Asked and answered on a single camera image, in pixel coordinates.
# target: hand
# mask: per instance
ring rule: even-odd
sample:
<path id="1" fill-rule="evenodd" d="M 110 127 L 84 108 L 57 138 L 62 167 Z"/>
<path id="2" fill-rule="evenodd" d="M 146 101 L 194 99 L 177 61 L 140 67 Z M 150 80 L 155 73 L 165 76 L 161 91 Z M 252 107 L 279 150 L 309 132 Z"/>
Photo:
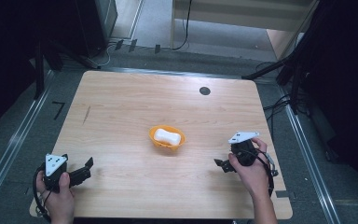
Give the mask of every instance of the hand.
<path id="1" fill-rule="evenodd" d="M 72 223 L 74 220 L 75 200 L 74 193 L 69 189 L 71 179 L 68 173 L 63 173 L 60 177 L 60 193 L 54 193 L 46 190 L 43 182 L 44 172 L 40 171 L 36 178 L 36 189 L 42 193 L 46 208 L 51 217 L 51 223 Z"/>
<path id="2" fill-rule="evenodd" d="M 259 150 L 267 152 L 267 144 L 258 138 L 252 138 L 252 142 L 256 143 Z M 255 163 L 251 166 L 242 166 L 237 157 L 232 153 L 228 155 L 229 163 L 234 167 L 237 173 L 240 175 L 243 185 L 248 189 L 252 198 L 254 196 L 261 196 L 264 194 L 269 195 L 269 177 L 266 174 L 266 170 L 260 160 L 256 159 Z M 259 158 L 265 163 L 268 163 L 265 156 Z"/>

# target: round black hole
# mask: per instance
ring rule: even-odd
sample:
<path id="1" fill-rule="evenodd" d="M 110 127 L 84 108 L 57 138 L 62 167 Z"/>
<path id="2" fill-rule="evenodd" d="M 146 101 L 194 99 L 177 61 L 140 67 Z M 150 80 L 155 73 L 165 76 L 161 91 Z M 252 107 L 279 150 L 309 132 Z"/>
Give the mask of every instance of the round black hole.
<path id="1" fill-rule="evenodd" d="M 209 94 L 211 94 L 211 90 L 209 90 L 208 87 L 201 87 L 201 88 L 200 88 L 200 93 L 201 93 L 202 95 L 209 95 Z"/>

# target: orange bowl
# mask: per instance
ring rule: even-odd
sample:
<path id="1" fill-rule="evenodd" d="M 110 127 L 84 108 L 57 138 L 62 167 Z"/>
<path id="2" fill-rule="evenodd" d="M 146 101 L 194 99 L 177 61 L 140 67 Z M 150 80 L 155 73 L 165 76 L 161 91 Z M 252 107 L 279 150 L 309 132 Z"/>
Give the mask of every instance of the orange bowl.
<path id="1" fill-rule="evenodd" d="M 180 134 L 181 136 L 181 139 L 180 139 L 180 143 L 179 145 L 177 146 L 172 146 L 170 144 L 167 144 L 165 142 L 159 142 L 157 141 L 156 139 L 154 139 L 154 135 L 155 135 L 155 132 L 157 129 L 163 129 L 167 132 L 170 132 L 170 133 L 178 133 Z M 179 129 L 177 128 L 173 128 L 171 126 L 168 126 L 168 125 L 158 125 L 158 126 L 154 126 L 152 127 L 150 130 L 149 130 L 149 137 L 150 139 L 152 140 L 153 144 L 156 146 L 156 147 L 167 147 L 167 148 L 170 148 L 171 150 L 176 150 L 178 149 L 186 140 L 186 137 L 185 137 L 185 134 L 182 133 L 182 131 L 180 131 Z"/>

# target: table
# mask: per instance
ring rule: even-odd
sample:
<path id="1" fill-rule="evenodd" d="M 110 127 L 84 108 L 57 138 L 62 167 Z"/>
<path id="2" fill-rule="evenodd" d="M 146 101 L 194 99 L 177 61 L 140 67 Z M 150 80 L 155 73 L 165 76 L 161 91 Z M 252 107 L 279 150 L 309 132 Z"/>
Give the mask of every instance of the table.
<path id="1" fill-rule="evenodd" d="M 180 129 L 186 142 L 155 147 L 148 131 L 159 124 Z M 236 131 L 260 132 L 280 172 L 275 190 L 285 191 L 253 81 L 89 71 L 52 154 L 68 154 L 68 171 L 94 159 L 91 178 L 74 187 L 76 217 L 250 218 L 238 175 L 213 161 L 227 158 Z M 271 198 L 278 218 L 292 216 L 287 197 Z"/>
<path id="2" fill-rule="evenodd" d="M 172 1 L 171 47 L 175 19 L 186 20 L 189 2 Z M 307 30 L 317 5 L 318 0 L 194 0 L 190 20 L 267 29 L 275 55 L 280 59 L 287 56 L 298 34 Z"/>

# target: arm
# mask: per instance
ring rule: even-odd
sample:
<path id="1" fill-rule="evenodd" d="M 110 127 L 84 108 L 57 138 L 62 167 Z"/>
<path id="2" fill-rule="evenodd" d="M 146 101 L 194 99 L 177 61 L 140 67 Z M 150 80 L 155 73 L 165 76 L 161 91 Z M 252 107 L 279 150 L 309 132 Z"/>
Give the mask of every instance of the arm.
<path id="1" fill-rule="evenodd" d="M 46 204 L 52 224 L 71 224 L 74 221 L 75 200 L 74 194 L 69 189 L 71 179 L 68 173 L 63 173 L 60 177 L 60 193 L 46 190 L 43 182 L 44 172 L 37 174 L 36 188 L 42 193 L 43 201 Z"/>
<path id="2" fill-rule="evenodd" d="M 261 151 L 267 151 L 267 145 L 263 141 L 258 138 L 253 138 L 252 141 L 259 146 Z M 261 161 L 255 160 L 251 166 L 242 166 L 233 154 L 230 153 L 228 158 L 252 197 L 255 223 L 278 223 L 272 200 L 269 197 L 269 178 Z M 265 163 L 268 162 L 265 157 L 260 158 Z"/>

